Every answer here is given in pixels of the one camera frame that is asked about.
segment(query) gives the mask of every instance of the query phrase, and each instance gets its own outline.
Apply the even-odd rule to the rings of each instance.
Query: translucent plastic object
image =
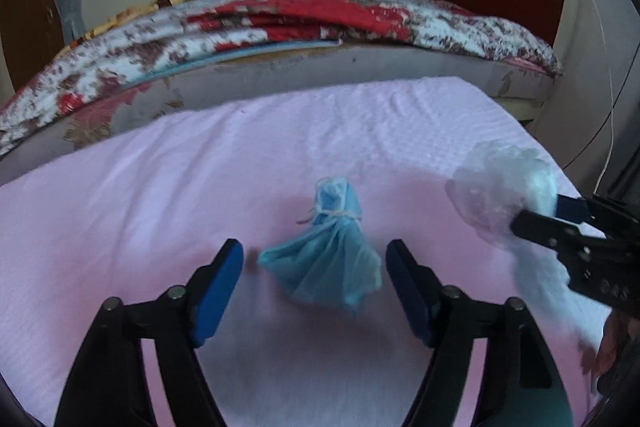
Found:
[[[258,264],[295,301],[357,311],[380,289],[382,261],[360,231],[362,211],[346,179],[317,183],[314,213],[309,229],[263,251]]]
[[[553,216],[558,201],[552,166],[538,150],[500,140],[477,144],[447,184],[447,193],[483,239],[510,236],[511,221],[523,208]]]

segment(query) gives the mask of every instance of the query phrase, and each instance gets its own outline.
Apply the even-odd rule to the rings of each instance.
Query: pink tablecloth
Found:
[[[59,158],[0,187],[0,371],[51,425],[101,302],[155,298],[235,237],[248,253],[244,272],[198,353],[230,427],[401,425],[430,352],[388,279],[353,318],[290,303],[255,264],[262,248],[301,229],[314,182],[344,175],[381,253],[400,237],[473,298],[527,301],[579,424],[592,405],[583,352],[599,341],[607,310],[569,292],[551,251],[483,242],[445,192],[471,147],[498,138],[540,148],[476,88],[426,78],[180,113]],[[562,193],[577,194],[559,168],[556,178]],[[474,409],[474,360],[461,427]],[[152,363],[150,386],[161,425],[171,425]]]

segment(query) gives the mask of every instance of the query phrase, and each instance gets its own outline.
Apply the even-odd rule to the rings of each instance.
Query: black wire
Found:
[[[609,117],[611,116],[611,113],[613,111],[613,108],[616,107],[616,104],[618,103],[618,99],[620,98],[620,95],[622,94],[622,90],[625,89],[625,84],[627,79],[629,78],[629,75],[631,74],[631,69],[634,66],[634,62],[636,61],[636,57],[638,56],[638,50],[640,50],[640,42],[638,42],[638,45],[636,46],[636,52],[634,53],[634,57],[631,59],[631,64],[629,65],[629,69],[626,72],[626,77],[625,77],[625,81],[622,82],[622,87],[620,87],[620,90],[618,91],[618,95],[616,97],[616,99],[613,102],[613,106],[611,107],[611,110],[609,111],[609,114],[607,115],[607,117],[604,119],[604,122],[602,122],[602,125],[600,126],[600,128],[596,131],[596,133],[593,135],[593,137],[591,137],[591,139],[589,140],[589,142],[587,143],[587,145],[585,145],[582,150],[580,152],[577,153],[577,155],[575,155],[575,158],[573,160],[571,160],[569,163],[567,163],[567,165],[565,165],[564,167],[562,167],[562,170],[565,170],[567,167],[569,167],[573,162],[575,162],[580,155],[582,155],[583,152],[585,152],[587,150],[587,147],[589,147],[591,145],[591,143],[593,143],[593,141],[596,139],[596,136],[600,133],[600,131],[602,130],[602,128],[605,126],[605,124],[607,123],[607,121],[609,120]]]

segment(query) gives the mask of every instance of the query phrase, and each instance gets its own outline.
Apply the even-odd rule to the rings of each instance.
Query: blue fabric bundle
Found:
[[[380,256],[360,231],[358,198],[345,178],[316,185],[311,227],[263,251],[258,264],[272,272],[295,301],[357,311],[365,295],[380,289]]]

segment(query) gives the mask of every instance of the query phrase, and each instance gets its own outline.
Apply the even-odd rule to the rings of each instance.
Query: white wire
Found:
[[[613,75],[611,74],[611,66],[609,63],[609,51],[607,50],[607,39],[604,35],[604,26],[602,25],[602,17],[600,16],[600,10],[598,10],[598,5],[596,4],[596,0],[591,0],[591,2],[593,3],[593,7],[596,9],[598,24],[600,25],[600,35],[602,36],[602,45],[604,47],[605,60],[607,64],[607,73],[609,73],[609,94],[610,94],[610,102],[611,102],[611,113],[609,117],[610,118],[609,123],[611,128],[611,142],[609,144],[609,152],[607,153],[607,159],[604,162],[604,167],[602,168],[602,171],[598,176],[598,180],[596,181],[595,188],[593,189],[593,192],[597,192],[598,188],[600,187],[600,183],[602,182],[602,178],[604,177],[605,172],[607,172],[607,168],[609,168],[609,162],[611,161],[611,155],[613,154],[613,140],[614,140],[613,110],[615,106],[615,100],[613,96]]]

